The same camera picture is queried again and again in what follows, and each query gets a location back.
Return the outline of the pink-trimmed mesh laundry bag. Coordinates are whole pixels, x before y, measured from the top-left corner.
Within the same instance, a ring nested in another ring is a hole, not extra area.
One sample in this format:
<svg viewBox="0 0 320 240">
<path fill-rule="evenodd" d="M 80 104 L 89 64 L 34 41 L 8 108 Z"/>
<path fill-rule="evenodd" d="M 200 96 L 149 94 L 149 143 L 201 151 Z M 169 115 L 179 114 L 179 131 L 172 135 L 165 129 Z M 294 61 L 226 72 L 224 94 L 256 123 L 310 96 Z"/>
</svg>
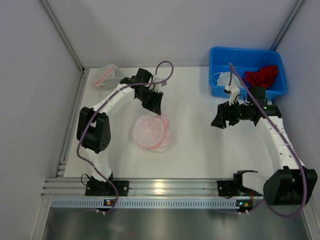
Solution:
<svg viewBox="0 0 320 240">
<path fill-rule="evenodd" d="M 92 78 L 92 85 L 101 90 L 112 90 L 125 77 L 122 70 L 114 64 L 100 68 Z"/>
</svg>

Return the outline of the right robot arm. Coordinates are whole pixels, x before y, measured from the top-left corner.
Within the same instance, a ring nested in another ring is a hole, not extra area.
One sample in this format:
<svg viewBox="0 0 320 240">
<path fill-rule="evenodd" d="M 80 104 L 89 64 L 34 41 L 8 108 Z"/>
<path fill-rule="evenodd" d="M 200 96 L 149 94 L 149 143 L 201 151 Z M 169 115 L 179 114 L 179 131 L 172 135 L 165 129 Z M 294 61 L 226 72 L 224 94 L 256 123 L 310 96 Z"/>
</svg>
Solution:
<svg viewBox="0 0 320 240">
<path fill-rule="evenodd" d="M 239 103 L 240 89 L 227 85 L 229 97 L 217 106 L 211 126 L 225 129 L 240 121 L 251 121 L 267 148 L 271 171 L 239 170 L 234 180 L 239 189 L 253 190 L 263 195 L 270 206 L 307 204 L 318 180 L 314 169 L 308 169 L 294 156 L 294 149 L 283 126 L 282 114 L 275 104 L 269 104 L 264 87 L 250 87 L 247 103 Z"/>
</svg>

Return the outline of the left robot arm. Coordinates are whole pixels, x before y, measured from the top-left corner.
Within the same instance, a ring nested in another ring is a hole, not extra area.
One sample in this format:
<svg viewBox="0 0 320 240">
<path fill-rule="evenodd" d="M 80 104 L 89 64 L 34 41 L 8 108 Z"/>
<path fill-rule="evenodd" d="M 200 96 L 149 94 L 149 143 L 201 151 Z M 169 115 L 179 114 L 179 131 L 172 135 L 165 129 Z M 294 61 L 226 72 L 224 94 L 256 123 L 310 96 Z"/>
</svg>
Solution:
<svg viewBox="0 0 320 240">
<path fill-rule="evenodd" d="M 144 109 L 161 115 L 163 93 L 156 85 L 165 85 L 167 79 L 139 68 L 136 75 L 124 77 L 102 101 L 80 110 L 76 138 L 76 155 L 92 167 L 94 180 L 111 183 L 112 170 L 104 152 L 111 142 L 110 118 L 127 103 L 137 99 Z"/>
</svg>

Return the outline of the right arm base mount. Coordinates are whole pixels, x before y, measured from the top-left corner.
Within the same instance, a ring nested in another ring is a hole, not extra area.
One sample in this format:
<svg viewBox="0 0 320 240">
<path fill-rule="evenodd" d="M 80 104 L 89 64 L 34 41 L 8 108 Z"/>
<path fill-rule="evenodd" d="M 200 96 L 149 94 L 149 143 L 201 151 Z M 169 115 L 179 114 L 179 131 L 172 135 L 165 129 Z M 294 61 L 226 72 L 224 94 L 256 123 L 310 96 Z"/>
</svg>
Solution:
<svg viewBox="0 0 320 240">
<path fill-rule="evenodd" d="M 262 195 L 252 189 L 241 186 L 234 180 L 218 180 L 218 195 L 224 198 L 231 197 L 261 197 Z"/>
</svg>

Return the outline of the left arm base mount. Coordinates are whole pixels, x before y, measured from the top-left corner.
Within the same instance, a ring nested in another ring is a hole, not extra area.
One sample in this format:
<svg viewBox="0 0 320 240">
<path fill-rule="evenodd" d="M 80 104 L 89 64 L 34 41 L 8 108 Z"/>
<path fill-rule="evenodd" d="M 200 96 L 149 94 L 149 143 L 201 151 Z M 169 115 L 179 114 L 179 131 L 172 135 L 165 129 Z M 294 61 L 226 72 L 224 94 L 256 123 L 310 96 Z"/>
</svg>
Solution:
<svg viewBox="0 0 320 240">
<path fill-rule="evenodd" d="M 120 197 L 126 197 L 129 192 L 129 181 L 127 180 L 114 180 L 113 174 L 110 177 L 111 182 L 118 191 Z M 108 182 L 96 180 L 94 177 L 84 173 L 80 178 L 81 183 L 85 186 L 86 196 L 116 196 L 116 190 Z"/>
</svg>

